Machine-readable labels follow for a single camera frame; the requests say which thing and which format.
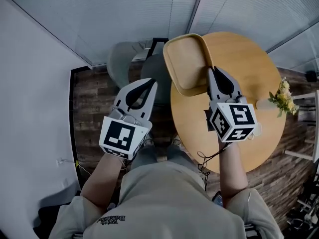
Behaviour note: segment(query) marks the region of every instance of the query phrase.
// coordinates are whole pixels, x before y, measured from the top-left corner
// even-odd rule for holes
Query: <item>round wooden table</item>
[[[267,53],[247,37],[231,32],[216,32],[203,37],[208,45],[215,66],[221,67],[239,83],[248,103],[269,98],[275,93],[281,77]],[[217,134],[208,132],[204,110],[209,108],[209,97],[203,93],[193,97],[179,94],[172,84],[170,103],[177,133],[189,153],[202,163],[197,152],[205,156],[218,151]],[[262,124],[261,136],[239,142],[246,172],[265,162],[273,153],[282,136],[286,115],[277,117],[279,110],[257,110],[257,121]],[[207,168],[219,173],[219,157],[207,163]]]

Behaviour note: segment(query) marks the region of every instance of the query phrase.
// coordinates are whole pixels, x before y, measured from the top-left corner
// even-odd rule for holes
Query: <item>white chair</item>
[[[285,154],[294,156],[294,157],[300,157],[308,160],[312,160],[314,163],[318,160],[319,158],[319,90],[316,90],[313,93],[310,94],[305,94],[305,95],[299,95],[299,96],[294,96],[293,99],[309,99],[309,98],[314,98],[315,99],[315,104],[316,104],[316,137],[315,140],[305,140],[306,143],[310,143],[314,145],[314,152],[312,156],[303,154],[303,153],[298,153],[298,152],[293,152],[290,150],[285,150]]]

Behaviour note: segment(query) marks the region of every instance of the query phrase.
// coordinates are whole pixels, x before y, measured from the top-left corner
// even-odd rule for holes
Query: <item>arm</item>
[[[90,178],[83,186],[80,196],[69,205],[61,206],[49,239],[73,238],[83,233],[101,217],[110,202],[122,163],[112,155],[105,154]]]
[[[219,142],[219,149],[224,143]],[[226,207],[229,200],[248,186],[247,176],[240,158],[238,144],[233,142],[219,155],[220,190],[223,204]]]
[[[102,210],[110,203],[122,163],[118,157],[104,154],[92,175],[86,181],[81,196]]]

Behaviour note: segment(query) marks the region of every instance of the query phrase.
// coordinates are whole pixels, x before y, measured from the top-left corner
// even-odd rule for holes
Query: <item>white wall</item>
[[[0,229],[36,238],[40,206],[67,202],[78,187],[71,159],[70,70],[83,60],[10,0],[0,0]],[[70,187],[66,194],[42,201]]]
[[[319,23],[269,53],[278,67],[298,72],[318,71]]]

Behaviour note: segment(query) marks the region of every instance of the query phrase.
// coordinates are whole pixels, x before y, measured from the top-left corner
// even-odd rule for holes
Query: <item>beige t-shirt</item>
[[[49,238],[83,233],[85,239],[245,239],[247,223],[264,239],[284,238],[256,190],[240,192],[224,209],[211,201],[198,174],[166,161],[125,175],[119,204],[107,213],[74,197],[70,205],[60,207]]]

